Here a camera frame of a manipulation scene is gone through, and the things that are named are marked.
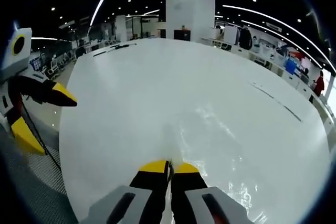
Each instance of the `office desk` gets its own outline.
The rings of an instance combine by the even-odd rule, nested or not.
[[[298,223],[330,167],[312,104],[230,52],[180,40],[136,43],[80,57],[67,86],[78,106],[62,110],[59,149],[78,220],[141,165],[165,158],[198,167],[252,221]]]

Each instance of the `person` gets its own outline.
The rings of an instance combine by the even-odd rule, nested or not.
[[[313,88],[313,92],[319,97],[324,90],[323,71],[320,71],[320,77],[314,81],[314,84],[315,87]],[[309,98],[309,101],[313,103],[313,96]]]
[[[308,85],[308,82],[309,82],[309,76],[308,76],[308,73],[309,73],[309,70],[308,68],[305,68],[304,69],[304,72],[302,73],[300,79]]]

